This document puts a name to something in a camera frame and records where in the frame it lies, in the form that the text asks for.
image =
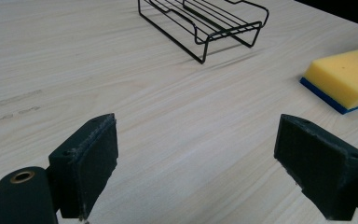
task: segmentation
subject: light wood surface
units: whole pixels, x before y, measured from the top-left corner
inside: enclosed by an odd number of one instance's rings
[[[273,149],[281,114],[358,148],[358,110],[298,82],[312,60],[358,49],[358,24],[256,2],[270,18],[255,46],[222,39],[199,64],[136,1],[0,0],[0,179],[47,168],[82,124],[115,113],[118,166],[90,223],[328,223]]]

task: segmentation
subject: yellow sponge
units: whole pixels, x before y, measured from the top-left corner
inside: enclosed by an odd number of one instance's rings
[[[313,61],[300,82],[341,114],[358,109],[358,50]]]

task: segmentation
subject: wire rack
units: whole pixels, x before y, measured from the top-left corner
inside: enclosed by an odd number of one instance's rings
[[[266,25],[267,19],[269,18],[269,11],[265,7],[261,7],[260,5],[248,1],[216,1],[219,6],[205,0],[138,0],[138,11],[145,20],[165,34],[181,49],[187,52],[199,63],[204,63],[208,45],[215,40],[230,36],[244,46],[251,48],[255,44],[261,28]],[[231,8],[231,10],[244,6],[252,7],[259,12],[261,10],[263,15],[261,20],[247,21],[241,16],[231,13],[230,9],[226,9],[224,5],[228,5],[228,8]],[[166,16],[169,19],[170,24],[168,26],[165,24],[166,28],[162,28],[157,22],[151,20],[153,15],[145,15],[145,12],[150,10],[157,10],[160,14]],[[204,46],[202,55],[197,56],[193,50],[190,50],[190,48],[182,43],[183,40],[175,38],[170,34],[172,28],[177,30],[178,27],[192,35],[192,39],[196,45]],[[248,32],[252,32],[251,39],[245,40],[238,37],[239,34]]]

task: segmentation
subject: brass screw hole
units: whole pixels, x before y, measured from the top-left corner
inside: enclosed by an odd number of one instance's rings
[[[10,178],[12,184],[20,184],[34,177],[34,171],[23,171]]]

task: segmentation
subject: wooden table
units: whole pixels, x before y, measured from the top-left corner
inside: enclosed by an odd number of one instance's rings
[[[312,60],[358,49],[358,24],[257,3],[270,17],[255,46],[213,42],[199,64],[136,1],[0,0],[0,179],[47,168],[82,124],[115,113],[118,166],[90,223],[328,223],[273,149],[281,114],[358,148],[358,110],[298,82]]]

